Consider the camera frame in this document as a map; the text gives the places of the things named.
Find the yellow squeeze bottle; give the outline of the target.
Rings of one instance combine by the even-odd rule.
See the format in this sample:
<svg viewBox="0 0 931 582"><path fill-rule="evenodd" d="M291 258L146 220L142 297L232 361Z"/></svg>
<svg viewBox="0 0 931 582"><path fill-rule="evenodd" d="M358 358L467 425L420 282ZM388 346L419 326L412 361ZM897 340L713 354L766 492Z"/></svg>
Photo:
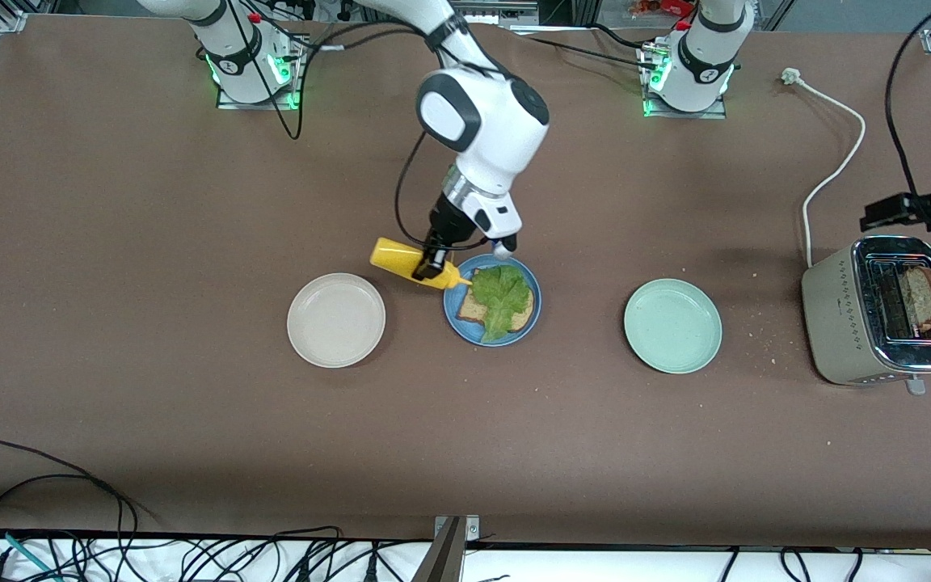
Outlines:
<svg viewBox="0 0 931 582"><path fill-rule="evenodd" d="M447 257L442 275L433 280L417 281L416 265L419 262L422 251L429 250L428 248L407 246L405 243L380 237L376 244L374 244L369 261L373 266L377 266L377 268L387 270L387 272L391 272L393 275L401 276L403 279L414 281L414 283L433 289L448 290L454 289L457 286L472 285L472 281L466 279L461 272L459 272L454 262L450 260L450 255Z"/></svg>

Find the brown bread slice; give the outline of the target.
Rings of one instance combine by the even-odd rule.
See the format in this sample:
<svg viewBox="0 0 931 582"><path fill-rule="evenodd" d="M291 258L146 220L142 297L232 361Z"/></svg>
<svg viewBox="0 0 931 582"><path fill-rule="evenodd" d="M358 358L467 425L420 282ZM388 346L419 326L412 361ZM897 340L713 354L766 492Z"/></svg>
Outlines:
<svg viewBox="0 0 931 582"><path fill-rule="evenodd" d="M524 305L524 309L512 315L507 333L518 334L518 332L523 331L529 324L529 321L532 320L535 310L536 295L531 289L528 291L527 302ZM459 308L456 318L462 321L481 324L482 327L487 326L487 306L476 301L475 294L471 287L466 291L465 298L463 298L461 308Z"/></svg>
<svg viewBox="0 0 931 582"><path fill-rule="evenodd" d="M905 310L916 329L931 331L931 268L912 266L900 276Z"/></svg>

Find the green lettuce leaf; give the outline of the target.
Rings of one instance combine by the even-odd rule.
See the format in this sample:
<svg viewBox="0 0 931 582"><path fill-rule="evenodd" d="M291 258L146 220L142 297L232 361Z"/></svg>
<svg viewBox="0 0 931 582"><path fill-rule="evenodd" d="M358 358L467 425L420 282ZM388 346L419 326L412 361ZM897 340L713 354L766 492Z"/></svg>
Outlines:
<svg viewBox="0 0 931 582"><path fill-rule="evenodd" d="M524 272L513 264L474 272L470 293L485 309L482 343L492 344L521 331L533 314L533 289Z"/></svg>

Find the beige plate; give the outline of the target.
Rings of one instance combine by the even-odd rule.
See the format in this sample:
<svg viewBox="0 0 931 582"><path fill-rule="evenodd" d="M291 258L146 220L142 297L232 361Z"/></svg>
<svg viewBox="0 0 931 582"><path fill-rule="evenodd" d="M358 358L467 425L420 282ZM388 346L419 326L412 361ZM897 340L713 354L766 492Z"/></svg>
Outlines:
<svg viewBox="0 0 931 582"><path fill-rule="evenodd" d="M315 367L340 369L364 361L384 332L385 303L380 292L351 273L334 272L311 280L289 305L289 343Z"/></svg>

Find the mint green plate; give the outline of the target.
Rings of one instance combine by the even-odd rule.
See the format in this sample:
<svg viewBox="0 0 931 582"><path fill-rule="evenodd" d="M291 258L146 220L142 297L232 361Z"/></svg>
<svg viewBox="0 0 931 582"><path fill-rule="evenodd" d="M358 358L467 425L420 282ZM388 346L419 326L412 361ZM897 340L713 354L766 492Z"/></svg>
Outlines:
<svg viewBox="0 0 931 582"><path fill-rule="evenodd" d="M723 327L709 295L688 281L658 279L635 290L623 313L632 353L662 373L695 373L719 353Z"/></svg>

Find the beige chrome toaster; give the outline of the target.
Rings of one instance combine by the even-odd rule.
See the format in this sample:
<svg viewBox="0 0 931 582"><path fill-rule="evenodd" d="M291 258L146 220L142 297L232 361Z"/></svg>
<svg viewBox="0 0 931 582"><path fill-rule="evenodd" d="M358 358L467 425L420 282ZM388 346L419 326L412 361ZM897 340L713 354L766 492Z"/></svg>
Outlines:
<svg viewBox="0 0 931 582"><path fill-rule="evenodd" d="M931 268L931 246L916 237L870 235L804 272L801 290L817 372L838 386L905 383L923 394L931 375L931 331L905 310L900 276Z"/></svg>

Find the grey metal bracket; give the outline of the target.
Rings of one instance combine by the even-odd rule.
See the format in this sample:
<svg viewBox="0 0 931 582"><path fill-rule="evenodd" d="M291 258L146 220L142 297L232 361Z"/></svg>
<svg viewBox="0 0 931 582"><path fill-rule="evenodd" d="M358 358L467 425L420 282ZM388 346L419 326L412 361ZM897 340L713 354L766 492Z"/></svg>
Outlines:
<svg viewBox="0 0 931 582"><path fill-rule="evenodd" d="M538 26L538 0L447 0L447 3L470 23L511 26Z"/></svg>

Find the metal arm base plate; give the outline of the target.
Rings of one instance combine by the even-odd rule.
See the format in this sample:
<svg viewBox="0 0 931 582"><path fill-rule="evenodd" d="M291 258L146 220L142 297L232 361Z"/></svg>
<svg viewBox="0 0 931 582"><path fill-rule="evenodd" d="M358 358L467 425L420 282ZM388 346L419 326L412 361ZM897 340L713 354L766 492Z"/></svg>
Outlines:
<svg viewBox="0 0 931 582"><path fill-rule="evenodd" d="M217 107L226 110L300 109L310 36L304 33L255 33L254 60L243 64L206 57L217 85Z"/></svg>
<svg viewBox="0 0 931 582"><path fill-rule="evenodd" d="M724 81L714 96L714 102L699 112L687 112L676 109L666 103L662 95L655 91L657 82L662 82L670 70L668 56L668 37L658 36L653 40L643 41L642 47L635 49L637 62L641 65L639 80L642 83L643 114L647 117L664 117L676 119L720 120L727 118L724 93L734 73L734 66L724 74Z"/></svg>

